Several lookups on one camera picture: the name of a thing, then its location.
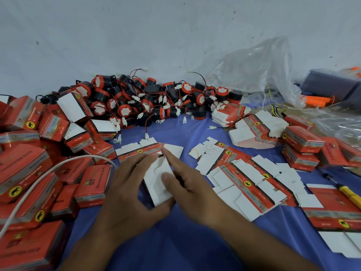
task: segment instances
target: right hand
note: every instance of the right hand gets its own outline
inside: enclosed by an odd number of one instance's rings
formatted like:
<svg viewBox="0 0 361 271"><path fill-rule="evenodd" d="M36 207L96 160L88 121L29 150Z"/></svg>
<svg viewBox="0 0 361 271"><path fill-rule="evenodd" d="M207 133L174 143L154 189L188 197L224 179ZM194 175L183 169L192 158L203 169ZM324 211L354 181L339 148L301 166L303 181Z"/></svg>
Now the right hand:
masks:
<svg viewBox="0 0 361 271"><path fill-rule="evenodd" d="M218 197L198 170L183 163L164 147L161 150L173 166L174 175L184 182L183 187L173 175L163 173L162 182L165 188L174 196L188 218L215 229L233 209Z"/></svg>

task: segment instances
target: pile of red boxes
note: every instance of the pile of red boxes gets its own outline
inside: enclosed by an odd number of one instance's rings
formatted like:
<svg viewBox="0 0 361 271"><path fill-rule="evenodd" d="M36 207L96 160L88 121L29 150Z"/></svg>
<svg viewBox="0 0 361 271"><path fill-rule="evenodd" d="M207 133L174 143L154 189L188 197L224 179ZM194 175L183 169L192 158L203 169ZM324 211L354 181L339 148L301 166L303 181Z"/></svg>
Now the pile of red boxes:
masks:
<svg viewBox="0 0 361 271"><path fill-rule="evenodd" d="M91 119L82 96L70 96L73 106L65 105L65 113L58 104L1 95L0 229L27 189L54 165L74 154L116 158L105 142L116 135L114 124ZM75 117L81 117L77 123ZM82 207L101 205L110 175L111 165L93 157L47 174L0 239L0 269L55 269L71 231L63 221L75 219Z"/></svg>
<svg viewBox="0 0 361 271"><path fill-rule="evenodd" d="M309 131L313 127L312 123L302 123L284 130L282 154L290 167L311 172L316 167L361 166L361 151L337 138L319 138Z"/></svg>

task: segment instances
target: screwdriver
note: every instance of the screwdriver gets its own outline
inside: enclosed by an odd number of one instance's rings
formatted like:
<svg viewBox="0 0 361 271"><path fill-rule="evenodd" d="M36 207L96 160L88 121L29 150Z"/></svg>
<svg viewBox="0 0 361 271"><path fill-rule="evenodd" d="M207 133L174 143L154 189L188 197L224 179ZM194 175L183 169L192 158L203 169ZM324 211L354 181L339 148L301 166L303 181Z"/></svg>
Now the screwdriver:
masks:
<svg viewBox="0 0 361 271"><path fill-rule="evenodd" d="M342 192L343 194L345 194L345 196L353 202L354 205L356 205L359 209L361 209L361 197L359 195L357 195L356 193L354 193L350 188L348 188L345 185L339 184L337 183L330 174L328 173L324 173L323 177L333 181L336 184L336 188Z"/></svg>

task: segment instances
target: plastic bag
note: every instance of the plastic bag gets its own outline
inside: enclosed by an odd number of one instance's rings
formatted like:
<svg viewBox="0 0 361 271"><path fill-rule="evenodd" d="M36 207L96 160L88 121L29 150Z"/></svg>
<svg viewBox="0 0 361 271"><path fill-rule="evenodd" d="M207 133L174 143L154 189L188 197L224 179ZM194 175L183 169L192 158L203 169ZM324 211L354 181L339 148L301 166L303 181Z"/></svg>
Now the plastic bag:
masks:
<svg viewBox="0 0 361 271"><path fill-rule="evenodd" d="M301 90L291 83L291 53L288 39L276 37L248 49L234 51L210 64L199 67L208 85L224 86L242 92L264 91L266 84L278 89L286 102L297 109L305 104Z"/></svg>
<svg viewBox="0 0 361 271"><path fill-rule="evenodd" d="M325 136L335 137L361 150L361 116L341 103L326 108L303 109L302 118L316 124Z"/></svg>

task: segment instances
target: hand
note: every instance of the hand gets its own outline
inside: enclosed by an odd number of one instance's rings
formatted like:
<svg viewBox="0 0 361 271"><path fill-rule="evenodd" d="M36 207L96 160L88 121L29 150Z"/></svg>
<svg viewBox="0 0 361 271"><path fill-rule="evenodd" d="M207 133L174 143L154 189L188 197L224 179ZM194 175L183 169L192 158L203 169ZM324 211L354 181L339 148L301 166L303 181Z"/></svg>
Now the hand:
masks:
<svg viewBox="0 0 361 271"><path fill-rule="evenodd" d="M158 154L139 154L123 161L115 170L102 209L91 234L108 240L115 248L126 240L151 228L169 215L174 198L149 210L138 199L144 175Z"/></svg>
<svg viewBox="0 0 361 271"><path fill-rule="evenodd" d="M163 173L162 182L188 218L215 229L226 215L232 214L233 210L218 197L198 170L180 161L164 147L162 153L179 179Z"/></svg>

